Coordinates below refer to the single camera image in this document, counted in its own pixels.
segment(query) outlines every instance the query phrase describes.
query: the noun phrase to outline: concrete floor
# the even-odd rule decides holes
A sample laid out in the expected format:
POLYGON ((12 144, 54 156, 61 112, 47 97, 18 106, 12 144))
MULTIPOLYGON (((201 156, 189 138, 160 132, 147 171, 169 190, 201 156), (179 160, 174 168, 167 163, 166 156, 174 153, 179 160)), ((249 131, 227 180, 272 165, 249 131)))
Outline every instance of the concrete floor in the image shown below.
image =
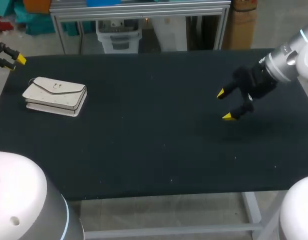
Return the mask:
MULTIPOLYGON (((258 20, 252 45, 254 48, 276 47, 308 23, 308 0, 259 0, 258 2, 258 20)), ((13 31, 0 35, 0 41, 18 49, 25 56, 62 53, 55 34, 33 37, 13 31)), ((72 53, 76 53, 78 38, 69 37, 67 41, 72 53)), ((94 53, 94 48, 88 46, 97 44, 96 36, 90 35, 87 41, 89 42, 86 43, 86 53, 94 53)), ((7 76, 8 71, 0 68, 0 94, 7 76)), ((302 85, 308 94, 308 83, 303 82, 302 85)), ((267 208, 275 195, 276 192, 256 193, 262 211, 267 208)), ((72 202, 72 205, 80 212, 86 231, 233 224, 247 221, 242 199, 238 193, 85 200, 72 202)), ((141 237, 141 239, 250 240, 251 236, 249 232, 238 232, 141 237)), ((277 239, 276 232, 271 239, 277 239)))

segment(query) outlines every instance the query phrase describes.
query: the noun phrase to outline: orange box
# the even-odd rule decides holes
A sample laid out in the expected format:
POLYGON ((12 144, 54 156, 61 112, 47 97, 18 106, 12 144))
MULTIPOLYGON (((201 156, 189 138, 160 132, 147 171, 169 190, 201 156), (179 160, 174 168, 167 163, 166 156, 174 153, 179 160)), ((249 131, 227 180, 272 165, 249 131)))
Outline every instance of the orange box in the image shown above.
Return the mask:
POLYGON ((26 11, 33 14, 48 14, 51 0, 24 0, 26 11))

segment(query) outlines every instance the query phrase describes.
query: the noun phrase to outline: aluminum frame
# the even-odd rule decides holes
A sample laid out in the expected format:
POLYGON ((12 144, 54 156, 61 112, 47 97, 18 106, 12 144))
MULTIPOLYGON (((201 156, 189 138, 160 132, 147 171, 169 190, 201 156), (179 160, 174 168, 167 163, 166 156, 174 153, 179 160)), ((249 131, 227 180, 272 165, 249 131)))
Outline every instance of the aluminum frame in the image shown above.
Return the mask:
POLYGON ((242 197, 250 223, 209 225, 209 226, 185 226, 185 227, 158 227, 106 231, 87 231, 86 240, 165 236, 178 234, 204 234, 251 231, 253 240, 268 240, 278 225, 278 216, 281 203, 287 191, 279 191, 269 206, 261 215, 254 192, 242 192, 242 197))
POLYGON ((99 21, 112 19, 141 19, 168 16, 220 16, 214 49, 221 49, 224 37, 229 0, 193 0, 171 2, 139 2, 125 0, 114 6, 86 7, 81 0, 53 0, 50 8, 56 34, 60 40, 64 54, 68 49, 61 23, 78 22, 80 32, 79 53, 83 45, 83 21, 99 21))

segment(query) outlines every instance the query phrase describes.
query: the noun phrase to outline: purse flap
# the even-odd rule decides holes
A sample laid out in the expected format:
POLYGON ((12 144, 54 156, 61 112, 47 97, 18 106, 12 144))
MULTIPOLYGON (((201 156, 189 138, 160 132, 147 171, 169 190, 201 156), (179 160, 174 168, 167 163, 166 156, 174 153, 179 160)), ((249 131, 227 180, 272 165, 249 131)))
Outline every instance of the purse flap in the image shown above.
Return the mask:
POLYGON ((81 92, 85 85, 67 81, 59 81, 47 77, 37 77, 34 84, 50 92, 51 94, 69 94, 81 92))

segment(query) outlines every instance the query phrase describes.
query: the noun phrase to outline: white handbag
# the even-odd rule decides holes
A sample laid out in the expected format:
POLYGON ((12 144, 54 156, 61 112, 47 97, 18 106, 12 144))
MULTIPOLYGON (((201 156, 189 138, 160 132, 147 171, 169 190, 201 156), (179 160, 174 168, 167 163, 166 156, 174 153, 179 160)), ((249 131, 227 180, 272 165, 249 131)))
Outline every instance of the white handbag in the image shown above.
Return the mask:
POLYGON ((23 93, 27 108, 76 117, 87 96, 83 84, 37 77, 23 93))

